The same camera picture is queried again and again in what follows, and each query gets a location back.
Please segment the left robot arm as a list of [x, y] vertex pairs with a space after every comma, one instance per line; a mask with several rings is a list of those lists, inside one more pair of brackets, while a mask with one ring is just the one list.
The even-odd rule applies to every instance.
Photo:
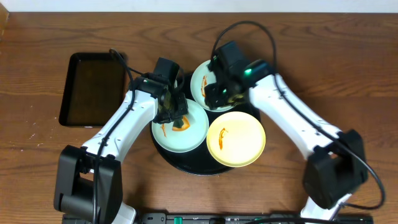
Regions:
[[150, 122], [180, 120], [188, 113], [178, 89], [180, 66], [159, 58], [152, 73], [131, 81], [111, 119], [81, 147], [67, 145], [58, 160], [53, 206], [90, 223], [133, 223], [136, 210], [123, 202], [121, 164]]

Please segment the mint green plate with stain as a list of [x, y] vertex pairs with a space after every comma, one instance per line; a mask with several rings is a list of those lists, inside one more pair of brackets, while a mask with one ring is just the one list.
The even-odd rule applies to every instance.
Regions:
[[193, 72], [191, 81], [190, 81], [190, 90], [193, 96], [193, 99], [205, 110], [212, 112], [224, 112], [233, 108], [233, 106], [224, 106], [217, 108], [215, 110], [211, 110], [205, 104], [205, 87], [209, 84], [216, 83], [215, 74], [208, 69], [208, 65], [210, 64], [210, 60], [203, 62], [199, 65], [196, 70]]

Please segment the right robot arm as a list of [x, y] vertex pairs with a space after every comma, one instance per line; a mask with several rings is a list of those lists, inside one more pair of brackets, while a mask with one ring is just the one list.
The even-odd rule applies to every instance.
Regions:
[[276, 64], [250, 62], [234, 41], [213, 47], [208, 68], [216, 81], [205, 87], [205, 103], [215, 109], [249, 102], [268, 115], [307, 161], [308, 200], [300, 216], [332, 221], [368, 179], [362, 137], [319, 117], [290, 90]]

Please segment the light blue plate with stain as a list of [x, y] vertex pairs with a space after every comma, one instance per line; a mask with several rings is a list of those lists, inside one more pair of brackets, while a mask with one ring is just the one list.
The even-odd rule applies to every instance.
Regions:
[[198, 147], [206, 138], [209, 120], [205, 110], [195, 101], [187, 100], [188, 114], [183, 117], [185, 127], [177, 131], [173, 123], [152, 123], [156, 143], [170, 152], [183, 153]]

